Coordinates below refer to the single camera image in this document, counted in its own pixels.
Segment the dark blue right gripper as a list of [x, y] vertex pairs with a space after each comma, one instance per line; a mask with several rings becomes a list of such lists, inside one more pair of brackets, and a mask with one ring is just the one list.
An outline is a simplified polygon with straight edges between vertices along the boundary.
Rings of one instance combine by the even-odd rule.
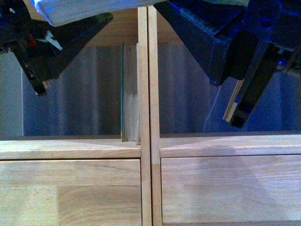
[[239, 129], [249, 120], [278, 63], [287, 64], [301, 43], [298, 0], [250, 0], [246, 4], [169, 0], [154, 7], [215, 86], [228, 77], [244, 78], [224, 116]]

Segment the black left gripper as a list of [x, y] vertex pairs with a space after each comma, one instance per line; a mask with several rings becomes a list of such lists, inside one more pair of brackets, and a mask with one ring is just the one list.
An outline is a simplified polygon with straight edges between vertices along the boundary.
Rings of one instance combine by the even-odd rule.
[[111, 20], [111, 13], [54, 27], [31, 18], [22, 0], [0, 2], [0, 52], [13, 52], [37, 96], [43, 82], [57, 79], [79, 52]]

